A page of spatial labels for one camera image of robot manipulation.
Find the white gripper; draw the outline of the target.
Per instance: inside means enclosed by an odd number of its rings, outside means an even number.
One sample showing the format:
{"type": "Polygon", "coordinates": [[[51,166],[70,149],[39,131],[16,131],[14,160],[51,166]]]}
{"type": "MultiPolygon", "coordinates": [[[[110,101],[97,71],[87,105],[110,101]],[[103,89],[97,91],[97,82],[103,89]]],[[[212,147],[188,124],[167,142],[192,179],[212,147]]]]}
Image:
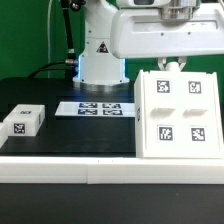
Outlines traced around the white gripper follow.
{"type": "Polygon", "coordinates": [[[158,9],[119,10],[111,27],[111,53],[117,58],[158,58],[166,70],[166,57],[224,54],[224,11],[201,6],[188,21],[163,20],[158,9]]]}

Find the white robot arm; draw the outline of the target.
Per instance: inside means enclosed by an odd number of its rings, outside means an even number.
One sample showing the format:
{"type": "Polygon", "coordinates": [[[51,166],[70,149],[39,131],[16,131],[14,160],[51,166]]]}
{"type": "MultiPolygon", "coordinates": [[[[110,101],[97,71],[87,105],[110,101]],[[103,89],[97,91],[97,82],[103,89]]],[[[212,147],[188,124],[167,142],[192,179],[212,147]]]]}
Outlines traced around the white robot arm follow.
{"type": "Polygon", "coordinates": [[[224,54],[224,0],[59,0],[73,85],[104,91],[126,86],[127,59],[224,54]]]}

